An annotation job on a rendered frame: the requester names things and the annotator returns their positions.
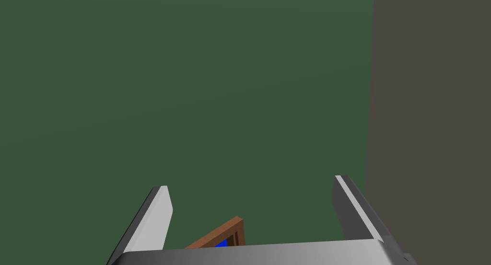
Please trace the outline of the brown framed blue picture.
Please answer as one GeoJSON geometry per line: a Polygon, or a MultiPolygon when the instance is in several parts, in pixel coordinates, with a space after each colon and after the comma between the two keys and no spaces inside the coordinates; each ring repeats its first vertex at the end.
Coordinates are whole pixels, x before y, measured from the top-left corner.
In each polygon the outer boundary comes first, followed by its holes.
{"type": "Polygon", "coordinates": [[[187,246],[186,249],[216,247],[223,241],[226,242],[226,246],[246,245],[245,225],[244,220],[241,217],[233,217],[229,221],[187,246]]]}

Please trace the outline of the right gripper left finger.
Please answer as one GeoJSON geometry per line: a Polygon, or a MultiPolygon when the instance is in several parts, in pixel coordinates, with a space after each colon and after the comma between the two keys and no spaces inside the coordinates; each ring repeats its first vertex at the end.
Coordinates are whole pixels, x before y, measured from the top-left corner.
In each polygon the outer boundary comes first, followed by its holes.
{"type": "Polygon", "coordinates": [[[126,252],[163,249],[172,213],[168,187],[153,187],[112,251],[106,265],[113,265],[126,252]]]}

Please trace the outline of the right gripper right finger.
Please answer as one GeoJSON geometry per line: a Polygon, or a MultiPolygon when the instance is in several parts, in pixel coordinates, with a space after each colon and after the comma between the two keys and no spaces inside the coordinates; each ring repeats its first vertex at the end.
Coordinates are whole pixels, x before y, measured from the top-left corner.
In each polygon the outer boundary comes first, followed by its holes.
{"type": "Polygon", "coordinates": [[[348,175],[335,175],[332,204],[345,240],[384,241],[377,217],[361,190],[348,175]]]}

